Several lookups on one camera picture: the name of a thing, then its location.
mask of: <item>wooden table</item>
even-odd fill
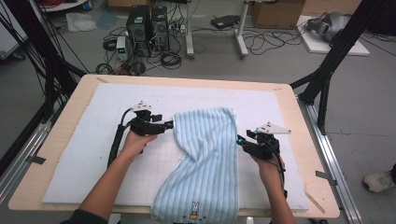
[[[73,211],[78,204],[42,203],[56,165],[73,135],[80,117],[100,83],[123,83],[155,86],[206,87],[233,90],[272,91],[276,95],[285,125],[293,130],[290,143],[304,183],[309,210],[295,213],[296,217],[338,217],[340,212],[329,182],[316,176],[324,172],[318,153],[305,124],[300,107],[291,87],[287,84],[219,81],[164,77],[117,77],[87,75],[78,84],[61,116],[53,126],[37,156],[47,159],[42,165],[32,163],[23,180],[9,201],[13,210]],[[147,206],[119,206],[114,213],[149,213]],[[241,209],[239,216],[269,217],[261,210]]]

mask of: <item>striped fabric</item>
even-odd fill
[[[236,125],[229,108],[176,114],[186,156],[159,190],[151,217],[176,223],[230,221],[238,215]]]

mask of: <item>floor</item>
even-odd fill
[[[191,20],[192,24],[210,27],[213,15],[239,14],[239,2],[227,1],[227,5],[224,5],[224,1],[202,0]],[[86,13],[92,15],[94,21],[101,22],[100,28],[93,31],[64,33],[70,47],[85,66],[94,71],[96,65],[104,61],[103,37],[111,30],[124,26],[126,20],[114,17],[103,7],[90,12],[76,7],[65,12]],[[63,13],[53,13],[51,17],[56,22],[65,21]],[[249,18],[246,25],[252,26]],[[230,32],[194,32],[193,38],[196,52],[193,60],[187,59],[185,49],[182,48],[180,55],[183,61],[180,68],[164,71],[151,69],[145,76],[291,83],[315,71],[326,56],[308,53],[304,44],[301,44],[272,49],[263,55],[250,54],[241,60]],[[375,194],[361,184],[366,175],[388,171],[396,162],[396,119],[393,117],[396,110],[396,101],[393,99],[396,95],[396,43],[369,39],[366,36],[363,38],[376,46],[360,39],[370,51],[370,56],[346,56],[335,71],[330,88],[326,130],[363,222],[396,223],[396,189]],[[67,61],[81,67],[65,44],[63,49]],[[113,59],[111,65],[114,64],[120,62]],[[304,88],[298,88],[295,92],[303,90]],[[42,105],[44,98],[28,60],[8,59],[0,62],[0,92],[2,157]],[[0,202],[2,223],[59,223],[70,216],[66,212],[11,211],[7,208],[7,202],[14,189],[15,186]],[[339,218],[328,221],[348,223],[343,212]],[[305,218],[298,218],[298,222],[310,223]],[[255,223],[268,223],[268,220],[256,219]]]

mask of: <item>person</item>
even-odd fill
[[[396,187],[396,163],[390,171],[364,177],[363,186],[375,193]]]
[[[139,136],[128,132],[120,155],[111,163],[73,215],[61,224],[105,224],[120,190],[126,172],[141,150],[157,135]],[[273,224],[296,223],[283,194],[275,158],[263,161],[253,157],[260,169],[260,178],[267,189]]]

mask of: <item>shoe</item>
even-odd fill
[[[367,175],[363,179],[363,185],[368,190],[375,193],[396,187],[395,183],[393,182],[392,176],[390,175],[390,172]]]

